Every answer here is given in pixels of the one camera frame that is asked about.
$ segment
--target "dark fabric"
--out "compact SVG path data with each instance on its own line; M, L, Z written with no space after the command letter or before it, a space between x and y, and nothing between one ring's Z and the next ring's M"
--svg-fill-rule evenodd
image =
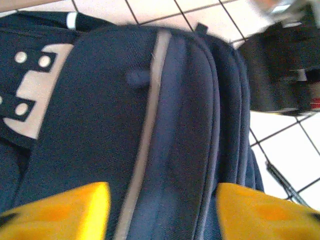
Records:
M15 14L8 15L6 17L0 17L0 26L12 27L51 27L67 29L67 15L68 12L46 12L46 11L19 11ZM89 32L102 26L112 26L113 23L95 18L92 16L78 13L75 20L75 26L77 31Z
M12 207L16 191L23 176L28 153L24 149L2 141L0 144L0 213Z
M1 148L10 150L1 170L14 173L4 181L0 211L108 182L110 240L136 161L159 28L109 26L89 32L99 24L86 18L82 26L89 33L82 34L66 29L65 13L47 16L26 13L22 30L17 24L9 29L8 22L0 20L6 28L0 38L16 43L4 45L4 56L12 58L17 46L40 51L52 43L74 44L30 157L0 141ZM10 19L21 23L21 17ZM249 147L246 68L220 39L170 32L146 173L128 239L220 240L218 183L263 190ZM15 94L26 72L1 64L0 90Z
M91 182L106 181L112 195L106 238L112 238L136 159L148 92L148 88L130 88L126 70L150 67L155 37L154 30L101 30L76 43L53 93L16 206ZM219 123L220 110L219 98L214 100L219 94L212 58L208 59L208 52L201 46L190 40L184 43L181 37L173 37L169 47L162 75L159 130L152 139L154 159L149 161L145 177L148 184L139 198L143 209L138 212L145 216L148 210L152 211L150 217L156 217L154 225L163 226L143 229L152 239L192 238L200 205L209 204L202 203L202 197L208 181L208 157L210 161L216 159L214 146L219 136L219 128L213 128L217 126L213 121ZM75 61L80 56L82 61ZM188 67L185 72L182 66ZM181 87L179 81L172 85L182 77ZM212 130L216 140L213 139L211 149ZM150 199L157 201L158 191L162 191L158 195L158 210L145 207L151 204ZM131 239L142 235L141 230L131 229Z
M23 99L12 94L7 94L6 92L0 91L1 104L0 104L0 117L11 118L14 120L25 121L28 114L32 110L35 101ZM27 104L28 109L25 114L17 115L15 109L19 104Z

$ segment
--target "yellow plastic part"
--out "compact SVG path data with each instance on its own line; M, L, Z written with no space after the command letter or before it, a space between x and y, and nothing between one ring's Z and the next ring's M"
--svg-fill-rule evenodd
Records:
M4 212L0 240L103 240L111 197L106 182L91 183Z
M221 183L217 211L224 240L320 240L320 212L231 183Z

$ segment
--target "white rivet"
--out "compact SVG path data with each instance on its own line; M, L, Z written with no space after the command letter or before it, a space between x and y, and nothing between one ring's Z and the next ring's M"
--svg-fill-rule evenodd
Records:
M49 56L42 56L40 57L39 59L39 66L42 67L42 68L46 68L50 65L51 63L51 59Z
M15 114L18 116L24 115L28 111L28 105L26 103L20 103L15 108Z
M19 51L14 56L14 60L18 64L23 64L25 61L27 61L28 55L24 51Z

